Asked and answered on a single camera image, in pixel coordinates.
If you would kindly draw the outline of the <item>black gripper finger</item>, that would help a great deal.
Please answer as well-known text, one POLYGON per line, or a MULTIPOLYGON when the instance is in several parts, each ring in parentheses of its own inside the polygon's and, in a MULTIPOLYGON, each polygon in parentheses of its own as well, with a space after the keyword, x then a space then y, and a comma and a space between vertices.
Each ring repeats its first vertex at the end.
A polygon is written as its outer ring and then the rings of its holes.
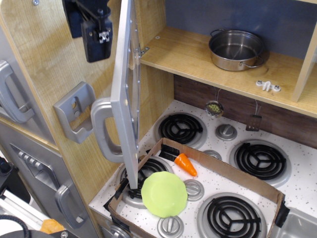
POLYGON ((62 5, 72 38, 82 37, 83 18, 76 1, 63 0, 62 5))
POLYGON ((81 30, 87 62, 97 62, 110 57, 113 30, 108 17, 84 17, 81 30))

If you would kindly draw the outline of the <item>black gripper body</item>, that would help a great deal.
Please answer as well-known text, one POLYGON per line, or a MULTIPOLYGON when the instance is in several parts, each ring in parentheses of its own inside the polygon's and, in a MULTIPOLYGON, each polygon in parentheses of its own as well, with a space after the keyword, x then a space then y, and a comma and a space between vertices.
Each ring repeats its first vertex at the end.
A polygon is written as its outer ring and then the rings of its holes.
POLYGON ((110 16, 108 0, 63 0, 62 4, 69 22, 99 20, 110 16))

